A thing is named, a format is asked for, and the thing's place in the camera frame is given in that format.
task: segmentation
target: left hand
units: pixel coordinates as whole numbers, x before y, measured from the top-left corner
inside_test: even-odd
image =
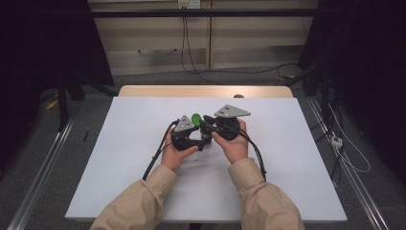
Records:
[[[179,151],[171,144],[172,140],[170,139],[170,135],[172,134],[172,132],[173,128],[168,132],[168,135],[165,138],[164,147],[168,144],[170,145],[164,148],[162,152],[161,165],[170,168],[172,171],[175,171],[182,164],[183,159],[197,152],[198,147],[194,146]]]

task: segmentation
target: right hand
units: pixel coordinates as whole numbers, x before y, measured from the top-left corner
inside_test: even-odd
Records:
[[[238,119],[239,126],[245,132],[247,125],[244,121]],[[248,141],[242,136],[238,135],[234,140],[227,141],[220,137],[216,132],[212,132],[213,139],[221,146],[227,159],[233,165],[239,160],[248,158]]]

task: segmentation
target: cable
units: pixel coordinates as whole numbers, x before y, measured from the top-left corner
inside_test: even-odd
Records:
[[[351,162],[350,162],[346,157],[343,156],[343,154],[340,152],[340,150],[338,150],[336,147],[334,147],[334,148],[336,148],[338,154],[339,154],[341,157],[343,157],[343,161],[346,162],[348,165],[350,165],[354,170],[356,170],[356,171],[358,171],[358,172],[360,172],[360,173],[367,173],[367,172],[369,172],[370,169],[371,169],[371,164],[370,164],[370,162],[368,161],[367,157],[362,153],[362,151],[361,151],[356,145],[354,145],[354,143],[353,143],[353,142],[350,140],[350,138],[346,135],[346,133],[344,132],[344,130],[341,129],[341,127],[340,127],[340,125],[339,125],[339,123],[338,123],[338,119],[337,119],[337,117],[335,116],[335,113],[334,113],[334,111],[333,111],[332,108],[331,108],[331,105],[328,105],[328,107],[329,107],[329,109],[330,109],[331,112],[332,112],[332,115],[333,115],[333,117],[334,117],[335,122],[337,123],[338,128],[340,128],[340,130],[341,130],[341,132],[343,133],[344,137],[358,150],[358,152],[361,154],[361,156],[362,156],[362,157],[364,158],[364,160],[367,162],[367,164],[368,164],[368,169],[367,169],[367,170],[360,170],[360,169],[356,168],[355,166],[353,166],[353,165],[351,164]]]
[[[172,123],[168,126],[167,130],[165,131],[165,135],[164,135],[164,137],[162,138],[161,145],[159,145],[158,150],[156,151],[155,155],[152,157],[152,160],[151,160],[151,162],[149,163],[146,172],[144,173],[143,180],[147,180],[147,177],[148,177],[148,175],[149,175],[149,172],[151,171],[153,165],[155,164],[155,161],[158,159],[159,155],[160,155],[161,152],[164,150],[164,148],[166,148],[166,147],[168,147],[168,146],[170,146],[170,145],[172,144],[172,143],[167,144],[167,145],[165,145],[165,146],[162,148],[162,146],[164,145],[164,142],[165,142],[165,138],[167,138],[167,135],[168,135],[168,132],[169,132],[170,128],[171,128],[172,126],[177,125],[178,123],[179,123],[179,120],[172,122]]]
[[[188,70],[185,68],[185,64],[183,63],[183,51],[184,51],[184,49],[185,49],[185,32],[186,32],[186,39],[187,39],[187,42],[188,42],[189,57],[190,57],[190,60],[191,60],[191,63],[192,63],[192,67],[193,67],[194,72],[188,71]],[[190,73],[190,74],[197,74],[197,76],[199,76],[199,78],[202,79],[202,80],[204,80],[204,81],[208,81],[208,82],[213,83],[213,84],[223,85],[222,83],[219,83],[219,82],[216,82],[216,81],[213,81],[213,80],[208,80],[208,79],[203,78],[203,76],[201,76],[201,74],[196,70],[196,67],[194,67],[194,63],[193,63],[193,59],[192,59],[192,54],[191,54],[191,44],[189,43],[188,19],[187,19],[186,17],[183,17],[183,42],[182,42],[181,62],[182,62],[182,67],[183,67],[183,69],[184,69],[187,73]]]
[[[259,151],[257,145],[254,144],[254,142],[248,136],[248,133],[246,131],[244,131],[243,129],[241,129],[240,127],[238,129],[235,129],[234,127],[230,127],[230,126],[225,126],[225,127],[227,127],[228,129],[230,129],[230,130],[236,132],[237,134],[239,134],[240,136],[242,136],[245,140],[247,140],[253,146],[255,154],[257,155],[257,158],[258,158],[260,173],[262,174],[263,179],[266,181],[266,170],[265,170],[265,167],[263,166],[262,156],[260,155],[260,151]]]
[[[317,138],[317,139],[315,139],[314,140],[314,142],[315,143],[317,143],[317,142],[319,142],[320,140],[322,140],[323,139],[323,137],[329,137],[329,133],[330,133],[330,131],[331,131],[331,129],[332,129],[332,126],[333,126],[333,123],[331,123],[328,127],[327,127],[327,130],[326,130],[326,132],[322,135],[322,136],[320,136],[319,138]]]
[[[188,44],[188,51],[189,51],[189,58],[191,60],[192,63],[192,67],[193,67],[193,71],[190,71],[188,69],[186,69],[185,67],[185,63],[183,61],[183,54],[184,54],[184,49],[185,49],[185,38],[187,40],[187,44]],[[204,71],[198,71],[195,66],[194,66],[194,62],[192,59],[192,53],[191,53],[191,45],[189,43],[189,28],[188,28],[188,19],[186,17],[183,18],[183,42],[182,42],[182,53],[181,53],[181,63],[182,63],[182,68],[184,69],[185,72],[189,73],[189,74],[196,74],[199,76],[200,79],[204,80],[204,81],[208,81],[210,83],[214,83],[214,84],[219,84],[219,85],[223,85],[219,82],[215,82],[213,80],[208,80],[206,78],[203,78],[203,76],[201,76],[201,74],[204,73],[231,73],[231,74],[260,74],[260,73],[266,73],[266,72],[270,72],[273,70],[277,70],[278,72],[278,80],[274,85],[277,85],[278,82],[280,81],[280,73],[279,73],[279,69],[281,67],[287,66],[287,65],[298,65],[297,63],[286,63],[286,64],[281,64],[277,67],[272,67],[266,70],[258,70],[258,71],[232,71],[232,70],[204,70]]]
[[[337,110],[338,114],[340,115],[340,123],[337,124],[337,126],[343,128],[343,116],[341,115],[340,107],[338,106],[338,100],[335,101],[335,105],[336,105],[336,110]],[[343,132],[340,131],[339,137],[343,140]],[[330,179],[332,180],[332,177],[334,176],[334,173],[335,173],[335,169],[338,166],[338,182],[337,182],[338,184],[340,184],[340,182],[341,182],[341,165],[339,164],[339,162],[340,162],[341,155],[343,155],[343,151],[344,151],[344,145],[340,148],[340,154],[338,156],[336,156],[334,154],[334,156],[336,156],[336,159],[335,159],[334,168],[330,174]]]

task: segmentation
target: white tabletop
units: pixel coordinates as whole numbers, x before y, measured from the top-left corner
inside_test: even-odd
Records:
[[[251,112],[243,120],[262,154],[267,180],[289,195],[304,221],[347,219],[296,99],[132,97],[114,99],[66,218],[94,219],[143,176],[172,121],[196,112],[213,116],[224,104]],[[193,135],[199,137],[198,131]],[[256,159],[252,147],[249,154]],[[163,221],[239,221],[240,201],[229,166],[216,143],[185,159]]]

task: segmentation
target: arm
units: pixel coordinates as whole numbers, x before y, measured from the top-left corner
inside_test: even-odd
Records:
[[[166,143],[171,143],[167,135]],[[163,203],[176,182],[174,171],[197,147],[178,151],[173,145],[164,148],[161,165],[146,181],[138,180],[111,201],[90,229],[154,229],[161,221]]]
[[[238,120],[246,131],[245,122]],[[242,229],[305,229],[292,200],[276,185],[266,183],[254,159],[248,158],[248,142],[241,136],[227,141],[215,132],[212,135],[232,164],[229,174],[241,198]]]

